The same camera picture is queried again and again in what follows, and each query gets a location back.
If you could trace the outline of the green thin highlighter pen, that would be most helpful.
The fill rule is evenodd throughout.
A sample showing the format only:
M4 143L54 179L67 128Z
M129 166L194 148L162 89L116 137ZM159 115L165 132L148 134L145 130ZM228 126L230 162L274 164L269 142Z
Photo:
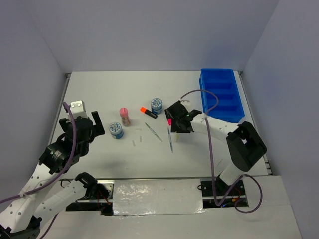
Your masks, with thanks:
M160 141L163 142L163 140L160 138L160 136L145 122L145 125L147 128L152 132L152 134Z

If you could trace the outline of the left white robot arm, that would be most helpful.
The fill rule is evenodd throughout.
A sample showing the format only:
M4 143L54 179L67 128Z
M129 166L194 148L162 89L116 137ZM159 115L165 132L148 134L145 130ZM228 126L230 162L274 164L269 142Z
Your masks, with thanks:
M90 119L85 112L60 119L63 130L57 140L41 155L35 172L20 194L9 199L0 214L2 239L34 239L43 226L74 201L101 196L108 190L87 172L78 174L63 190L46 199L53 183L89 152L90 143L105 130L97 111Z

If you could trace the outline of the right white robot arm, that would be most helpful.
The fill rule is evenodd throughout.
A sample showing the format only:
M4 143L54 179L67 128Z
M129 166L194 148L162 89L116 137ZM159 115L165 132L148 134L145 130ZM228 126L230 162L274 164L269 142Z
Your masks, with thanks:
M217 191L228 195L234 189L235 181L266 154L267 148L254 126L244 121L230 123L208 116L202 111L188 111L182 101L165 109L171 120L173 133L204 133L208 138L217 139L228 147L230 162L217 176Z

